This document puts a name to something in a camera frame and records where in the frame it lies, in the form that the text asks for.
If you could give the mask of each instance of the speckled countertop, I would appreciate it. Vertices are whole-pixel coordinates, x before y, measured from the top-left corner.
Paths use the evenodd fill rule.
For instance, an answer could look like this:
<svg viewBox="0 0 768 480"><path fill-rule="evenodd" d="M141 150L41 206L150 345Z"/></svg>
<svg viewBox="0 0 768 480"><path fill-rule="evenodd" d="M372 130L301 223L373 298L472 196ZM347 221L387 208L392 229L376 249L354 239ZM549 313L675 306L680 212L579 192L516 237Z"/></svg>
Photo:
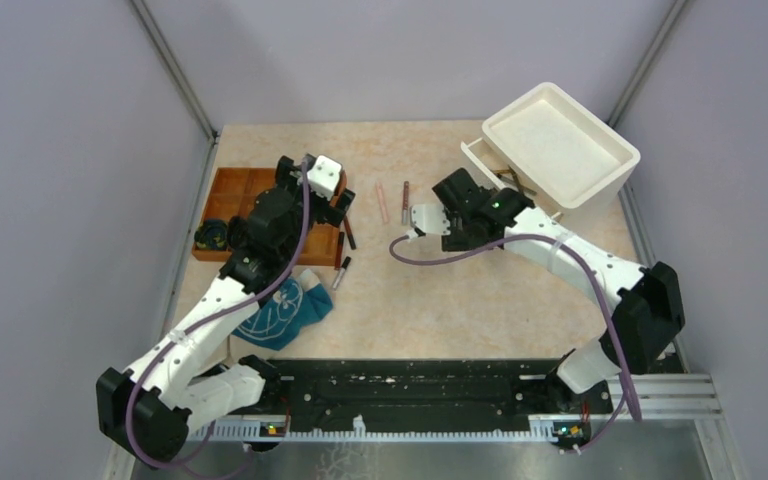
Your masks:
<svg viewBox="0 0 768 480"><path fill-rule="evenodd" d="M387 247L404 234L402 183L411 203L437 202L431 187L467 165L460 142L481 135L480 121L228 125L219 167L271 167L281 155L328 155L346 168L357 194L349 218L358 249L337 292L334 310L306 327L282 358L540 358L559 357L601 333L598 309L583 294L528 260L495 250L450 265L412 267ZM390 222L382 224L375 181L384 186ZM619 201L584 233L592 243L634 259ZM402 244L400 252L437 258L438 239ZM190 257L174 322L201 298L221 266ZM330 292L333 267L314 267ZM232 337L214 356L250 348Z"/></svg>

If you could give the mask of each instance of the white bin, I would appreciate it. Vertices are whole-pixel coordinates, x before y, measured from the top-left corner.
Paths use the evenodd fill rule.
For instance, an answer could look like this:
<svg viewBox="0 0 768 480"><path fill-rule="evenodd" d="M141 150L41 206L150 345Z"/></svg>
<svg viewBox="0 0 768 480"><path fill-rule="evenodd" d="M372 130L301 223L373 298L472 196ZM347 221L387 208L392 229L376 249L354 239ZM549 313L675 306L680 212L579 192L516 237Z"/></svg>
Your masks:
<svg viewBox="0 0 768 480"><path fill-rule="evenodd" d="M541 83L462 144L484 173L506 164L571 230L596 223L640 161L640 152L554 83Z"/></svg>

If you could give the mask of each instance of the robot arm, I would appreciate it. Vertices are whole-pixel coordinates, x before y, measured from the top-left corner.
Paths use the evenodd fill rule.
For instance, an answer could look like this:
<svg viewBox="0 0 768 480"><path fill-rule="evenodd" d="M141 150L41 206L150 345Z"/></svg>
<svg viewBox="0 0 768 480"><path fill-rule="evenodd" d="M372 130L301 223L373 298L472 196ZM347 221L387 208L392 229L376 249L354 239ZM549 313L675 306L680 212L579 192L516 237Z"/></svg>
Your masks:
<svg viewBox="0 0 768 480"><path fill-rule="evenodd" d="M589 276L561 245L580 255L604 292L630 373L648 373L684 326L678 277L668 265L659 262L647 269L605 252L558 224L524 195L507 188L497 193L481 188L464 169L438 183L434 193L442 205L412 206L412 225L423 234L441 235L444 251L473 250L518 235L548 237L553 241L511 241L503 248L543 265L595 303ZM567 355L555 375L580 394L616 376L619 364L606 331Z"/></svg>
<svg viewBox="0 0 768 480"><path fill-rule="evenodd" d="M315 222L339 226L343 221L354 193L338 192L342 166L325 156L308 155L303 161L308 165L308 197L303 198L301 168L282 157L275 187L257 197L247 219L237 219L234 251L198 304L123 372L109 368L99 377L96 398L101 431L132 454L126 407L143 375L131 417L134 438L159 462L177 455L188 432L260 399L265 380L257 364L235 365L212 377L193 377L234 328L258 311L256 295L265 301L272 292L264 289L287 270L301 239L303 203L309 207L308 228ZM247 306L238 308L246 301ZM205 323L212 315L221 316Z"/></svg>

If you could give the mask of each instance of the cable clip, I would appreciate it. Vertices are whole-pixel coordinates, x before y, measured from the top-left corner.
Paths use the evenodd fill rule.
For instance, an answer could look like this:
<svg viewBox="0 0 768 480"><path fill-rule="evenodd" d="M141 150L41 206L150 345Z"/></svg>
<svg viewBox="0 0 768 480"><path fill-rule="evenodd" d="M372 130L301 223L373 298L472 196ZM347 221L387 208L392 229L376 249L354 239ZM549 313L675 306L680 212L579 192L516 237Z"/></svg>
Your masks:
<svg viewBox="0 0 768 480"><path fill-rule="evenodd" d="M193 340L192 337L184 333L183 330L180 329L174 329L166 334L166 338L169 339L170 342L174 343L175 345L178 345L179 347L184 347L187 350L193 351L196 349L196 341Z"/></svg>
<svg viewBox="0 0 768 480"><path fill-rule="evenodd" d="M564 242L574 236L574 233L567 230L566 232L558 235L558 238L555 239L555 243L553 243L552 248L549 249L549 259L546 261L546 270L549 270L549 273L555 273L555 257L558 256L558 250L561 248L561 245L563 245Z"/></svg>

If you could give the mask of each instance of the brown wooden tray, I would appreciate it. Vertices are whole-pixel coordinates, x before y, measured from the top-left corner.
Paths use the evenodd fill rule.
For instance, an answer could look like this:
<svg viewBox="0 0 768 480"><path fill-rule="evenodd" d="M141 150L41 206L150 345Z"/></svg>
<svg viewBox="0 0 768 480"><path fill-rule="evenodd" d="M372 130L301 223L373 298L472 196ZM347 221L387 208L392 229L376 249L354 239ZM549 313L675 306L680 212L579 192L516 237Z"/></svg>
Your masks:
<svg viewBox="0 0 768 480"><path fill-rule="evenodd" d="M207 196L201 221L219 218L227 222L234 215L247 218L257 196L275 185L274 168L220 168ZM341 179L342 189L345 176ZM334 265L339 230L331 225L314 225L307 236L299 265ZM193 256L203 262L224 262L230 251L199 250L193 245Z"/></svg>

